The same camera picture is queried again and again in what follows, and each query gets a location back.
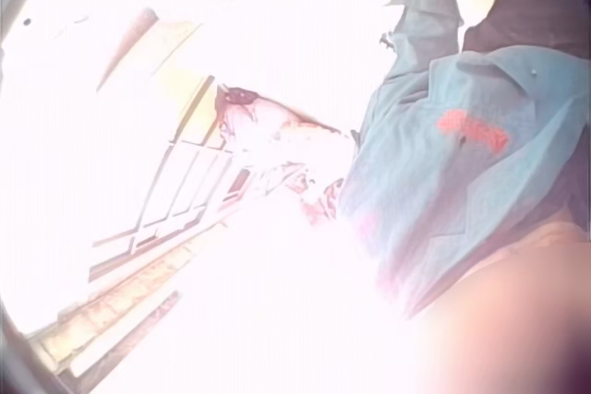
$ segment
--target red logo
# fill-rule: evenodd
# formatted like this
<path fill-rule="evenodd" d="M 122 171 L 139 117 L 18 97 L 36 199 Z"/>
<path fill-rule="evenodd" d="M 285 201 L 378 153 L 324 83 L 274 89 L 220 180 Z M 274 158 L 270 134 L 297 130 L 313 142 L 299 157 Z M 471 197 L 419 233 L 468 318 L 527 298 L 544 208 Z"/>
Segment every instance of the red logo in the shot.
<path fill-rule="evenodd" d="M 509 143 L 505 131 L 469 116 L 465 110 L 446 112 L 437 123 L 437 128 L 444 134 L 461 132 L 466 140 L 484 143 L 495 154 L 501 153 Z"/>

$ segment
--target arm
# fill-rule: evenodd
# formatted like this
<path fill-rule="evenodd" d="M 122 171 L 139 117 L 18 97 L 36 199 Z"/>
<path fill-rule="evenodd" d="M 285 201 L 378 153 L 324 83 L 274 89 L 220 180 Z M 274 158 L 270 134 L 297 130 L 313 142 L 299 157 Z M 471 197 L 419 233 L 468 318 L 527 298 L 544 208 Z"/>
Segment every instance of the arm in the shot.
<path fill-rule="evenodd" d="M 432 60 L 458 53 L 462 19 L 456 0 L 393 0 L 404 13 L 392 34 L 396 62 L 385 83 L 425 72 Z"/>

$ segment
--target man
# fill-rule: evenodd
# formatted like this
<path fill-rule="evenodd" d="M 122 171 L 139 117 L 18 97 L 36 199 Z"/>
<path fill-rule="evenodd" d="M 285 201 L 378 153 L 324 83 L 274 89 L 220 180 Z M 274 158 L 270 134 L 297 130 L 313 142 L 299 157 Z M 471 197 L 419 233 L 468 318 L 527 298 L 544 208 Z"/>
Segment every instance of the man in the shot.
<path fill-rule="evenodd" d="M 458 54 L 456 0 L 393 2 L 339 202 L 410 319 L 393 392 L 590 392 L 587 4 L 497 0 Z"/>

